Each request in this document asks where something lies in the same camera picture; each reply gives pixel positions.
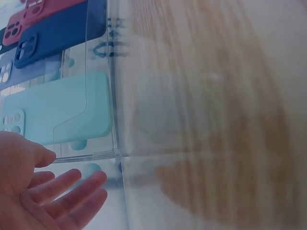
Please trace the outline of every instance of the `camera cutout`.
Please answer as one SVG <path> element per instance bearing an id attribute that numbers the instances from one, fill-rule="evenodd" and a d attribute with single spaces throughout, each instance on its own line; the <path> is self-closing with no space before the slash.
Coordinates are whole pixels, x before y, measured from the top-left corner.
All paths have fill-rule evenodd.
<path id="1" fill-rule="evenodd" d="M 11 32 L 9 31 L 9 32 L 6 33 L 5 38 L 7 39 L 7 38 L 9 38 L 10 36 L 11 36 Z"/>
<path id="2" fill-rule="evenodd" d="M 12 35 L 16 35 L 18 33 L 18 28 L 13 29 Z"/>
<path id="3" fill-rule="evenodd" d="M 20 134 L 20 133 L 21 133 L 21 129 L 20 129 L 19 126 L 14 126 L 14 127 L 12 128 L 12 132 L 13 132 L 13 133 L 18 133 L 18 134 Z"/>
<path id="4" fill-rule="evenodd" d="M 9 73 L 8 72 L 5 72 L 3 77 L 2 77 L 2 82 L 3 83 L 6 83 L 9 79 Z"/>

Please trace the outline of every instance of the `phone case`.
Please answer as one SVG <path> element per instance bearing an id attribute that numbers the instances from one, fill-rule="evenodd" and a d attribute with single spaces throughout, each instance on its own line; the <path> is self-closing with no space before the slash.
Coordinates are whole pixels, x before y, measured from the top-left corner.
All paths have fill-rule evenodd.
<path id="1" fill-rule="evenodd" d="M 83 1 L 85 0 L 28 0 L 25 9 L 10 18 L 3 43 L 8 46 L 18 42 L 23 31 L 36 22 Z"/>
<path id="2" fill-rule="evenodd" d="M 101 37 L 105 31 L 105 0 L 87 0 L 66 8 L 23 32 L 17 46 L 15 66 L 23 68 L 69 47 Z"/>
<path id="3" fill-rule="evenodd" d="M 5 28 L 3 41 L 2 41 L 2 43 L 5 46 L 10 46 L 18 42 L 21 34 L 26 29 L 26 27 L 23 26 L 21 23 L 21 19 L 24 13 L 25 10 L 22 10 L 10 17 L 8 25 Z"/>
<path id="4" fill-rule="evenodd" d="M 62 54 L 56 54 L 39 60 L 25 68 L 17 69 L 13 63 L 16 49 L 12 49 L 0 58 L 0 91 L 13 85 L 43 76 L 45 73 L 59 74 Z"/>
<path id="5" fill-rule="evenodd" d="M 14 49 L 17 47 L 18 42 L 15 42 L 9 46 L 6 46 L 5 44 L 3 44 L 3 38 L 4 38 L 4 33 L 5 33 L 6 27 L 3 28 L 2 30 L 0 30 L 0 55 L 4 54 L 8 51 L 10 51 L 11 49 Z"/>
<path id="6" fill-rule="evenodd" d="M 85 0 L 28 0 L 22 18 L 23 25 L 34 23 Z"/>
<path id="7" fill-rule="evenodd" d="M 108 87 L 106 74 L 99 71 L 9 95 L 0 130 L 42 145 L 103 137 L 112 129 Z"/>

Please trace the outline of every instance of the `transparent plastic sheet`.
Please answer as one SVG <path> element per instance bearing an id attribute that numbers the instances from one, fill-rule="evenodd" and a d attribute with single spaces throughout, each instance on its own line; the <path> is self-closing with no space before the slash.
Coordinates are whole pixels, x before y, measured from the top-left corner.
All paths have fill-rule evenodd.
<path id="1" fill-rule="evenodd" d="M 303 2 L 120 2 L 130 229 L 306 229 Z"/>
<path id="2" fill-rule="evenodd" d="M 92 38 L 97 22 L 107 23 L 106 12 L 100 11 L 103 8 L 107 11 L 106 1 L 88 1 L 87 41 L 65 51 L 62 78 L 79 76 L 79 81 L 84 83 L 84 95 L 76 114 L 54 128 L 54 150 L 62 158 L 59 161 L 70 161 L 70 157 L 82 159 L 87 155 L 113 155 L 117 151 L 107 24 L 101 37 Z M 76 137 L 63 143 L 60 139 L 65 132 Z"/>
<path id="3" fill-rule="evenodd" d="M 107 190 L 108 197 L 97 215 L 84 228 L 84 230 L 128 230 L 125 194 L 121 174 L 120 159 L 104 159 L 104 160 L 90 160 L 52 164 L 43 169 L 36 169 L 35 171 L 51 171 L 55 176 L 59 176 L 70 169 L 78 169 L 82 173 L 81 180 L 75 184 L 71 189 L 82 183 L 89 175 L 97 170 L 104 171 L 108 176 L 108 181 L 103 185 Z"/>

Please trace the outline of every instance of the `finger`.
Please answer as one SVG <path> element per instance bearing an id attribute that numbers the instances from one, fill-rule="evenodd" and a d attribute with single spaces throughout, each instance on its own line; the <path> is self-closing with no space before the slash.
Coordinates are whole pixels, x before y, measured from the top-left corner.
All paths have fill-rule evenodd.
<path id="1" fill-rule="evenodd" d="M 44 204 L 57 198 L 80 179 L 80 171 L 71 169 L 52 181 L 29 189 L 28 193 L 34 202 Z"/>
<path id="2" fill-rule="evenodd" d="M 55 175 L 52 172 L 35 172 L 33 174 L 30 184 L 28 185 L 28 189 L 47 183 L 54 178 Z"/>
<path id="3" fill-rule="evenodd" d="M 32 142 L 32 153 L 34 157 L 34 165 L 37 168 L 42 168 L 50 165 L 55 159 L 56 154 L 53 151 L 46 149 L 44 146 Z"/>
<path id="4" fill-rule="evenodd" d="M 104 189 L 97 190 L 79 208 L 58 221 L 60 229 L 80 230 L 83 229 L 101 209 L 107 198 Z"/>
<path id="5" fill-rule="evenodd" d="M 75 189 L 55 200 L 46 204 L 43 208 L 54 219 L 58 219 L 65 214 L 69 214 L 79 207 L 90 195 L 99 189 L 106 182 L 106 174 L 102 171 L 93 173 L 84 183 Z"/>

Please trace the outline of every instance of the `phone case display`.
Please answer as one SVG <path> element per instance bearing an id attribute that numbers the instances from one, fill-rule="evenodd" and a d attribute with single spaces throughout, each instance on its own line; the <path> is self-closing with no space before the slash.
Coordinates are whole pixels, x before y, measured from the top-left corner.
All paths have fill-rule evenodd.
<path id="1" fill-rule="evenodd" d="M 15 57 L 16 68 L 23 68 L 69 47 L 101 37 L 106 31 L 105 14 L 106 2 L 91 0 L 66 8 L 34 24 L 20 38 Z"/>
<path id="2" fill-rule="evenodd" d="M 19 41 L 23 31 L 36 22 L 84 0 L 29 0 L 25 9 L 12 15 L 5 30 L 3 43 L 11 45 Z"/>
<path id="3" fill-rule="evenodd" d="M 107 182 L 102 186 L 108 193 L 106 202 L 84 230 L 101 230 L 102 228 L 110 230 L 128 230 L 129 226 L 120 159 L 56 163 L 45 168 L 35 169 L 35 171 L 51 171 L 55 176 L 59 176 L 70 169 L 78 169 L 82 174 L 81 180 L 71 189 L 81 184 L 95 171 L 104 171 L 108 177 Z"/>
<path id="4" fill-rule="evenodd" d="M 17 47 L 18 42 L 15 42 L 9 46 L 6 46 L 3 44 L 3 38 L 4 38 L 4 33 L 5 33 L 6 27 L 0 30 L 0 54 L 4 54 L 5 52 L 10 51 L 11 49 L 14 49 Z"/>
<path id="5" fill-rule="evenodd" d="M 108 86 L 104 72 L 92 72 L 12 94 L 4 100 L 0 129 L 42 145 L 103 137 L 112 130 Z"/>
<path id="6" fill-rule="evenodd" d="M 41 59 L 22 69 L 14 66 L 16 48 L 0 57 L 0 91 L 19 83 L 50 73 L 59 78 L 62 53 Z"/>

